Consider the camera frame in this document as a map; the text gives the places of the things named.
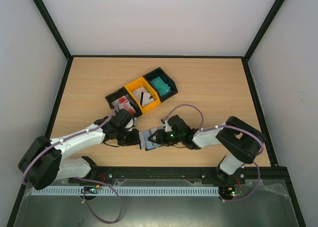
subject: gray floor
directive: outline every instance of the gray floor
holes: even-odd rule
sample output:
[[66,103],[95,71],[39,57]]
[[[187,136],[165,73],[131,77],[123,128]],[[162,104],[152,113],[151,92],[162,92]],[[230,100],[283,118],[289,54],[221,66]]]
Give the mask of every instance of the gray floor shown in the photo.
[[[218,197],[122,197],[124,214],[114,227],[296,227],[282,181],[266,181],[250,198],[222,203]],[[114,220],[116,197],[99,196],[90,206]],[[101,227],[77,196],[26,196],[15,226]]]

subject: green item in bin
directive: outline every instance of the green item in bin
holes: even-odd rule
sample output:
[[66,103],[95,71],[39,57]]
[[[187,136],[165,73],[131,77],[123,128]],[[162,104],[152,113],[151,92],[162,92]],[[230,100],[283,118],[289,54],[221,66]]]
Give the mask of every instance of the green item in bin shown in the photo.
[[150,81],[150,83],[159,92],[160,96],[164,96],[171,91],[170,86],[164,83],[164,81],[160,77],[153,79],[152,81]]

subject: wooden tabletop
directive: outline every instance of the wooden tabletop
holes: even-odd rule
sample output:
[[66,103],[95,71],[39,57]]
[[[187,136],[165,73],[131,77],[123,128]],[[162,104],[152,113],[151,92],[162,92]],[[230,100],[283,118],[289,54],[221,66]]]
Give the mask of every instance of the wooden tabletop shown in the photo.
[[[81,130],[111,110],[105,96],[161,67],[176,83],[178,94],[138,118],[137,129],[160,126],[160,120],[175,106],[188,103],[204,115],[203,128],[237,116],[259,128],[256,112],[240,59],[208,58],[74,58],[51,137]],[[201,117],[190,107],[178,114],[197,128]],[[70,158],[89,156],[100,166],[217,166],[228,154],[222,145],[201,150],[161,147],[151,151],[138,146],[113,148],[104,144],[88,147]],[[267,152],[255,160],[270,166]]]

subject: robotic arm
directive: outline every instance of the robotic arm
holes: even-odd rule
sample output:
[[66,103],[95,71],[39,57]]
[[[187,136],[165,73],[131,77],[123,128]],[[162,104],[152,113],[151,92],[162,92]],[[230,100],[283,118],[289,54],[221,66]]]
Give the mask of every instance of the robotic arm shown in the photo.
[[[37,190],[59,179],[92,179],[92,163],[85,158],[66,158],[108,140],[116,139],[120,146],[140,144],[141,135],[134,129],[135,124],[136,118],[125,109],[120,109],[113,117],[96,120],[86,129],[68,136],[51,140],[40,136],[23,156],[18,167]],[[191,150],[223,144],[231,154],[220,162],[217,175],[219,179],[226,181],[239,167],[245,163],[253,163],[256,155],[262,152],[261,146],[265,138],[258,130],[236,117],[230,117],[220,126],[198,130],[191,129],[175,115],[162,120],[162,127],[150,135],[148,140],[161,146],[173,146],[181,142]]]

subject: white wall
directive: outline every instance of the white wall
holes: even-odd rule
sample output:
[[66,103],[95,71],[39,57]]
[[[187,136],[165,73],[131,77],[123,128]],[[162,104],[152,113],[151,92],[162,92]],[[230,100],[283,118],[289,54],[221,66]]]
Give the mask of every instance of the white wall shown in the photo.
[[72,54],[243,56],[275,0],[43,0]]
[[249,64],[279,164],[317,226],[318,0],[286,0]]
[[0,226],[21,184],[17,164],[45,133],[66,59],[32,0],[0,0]]

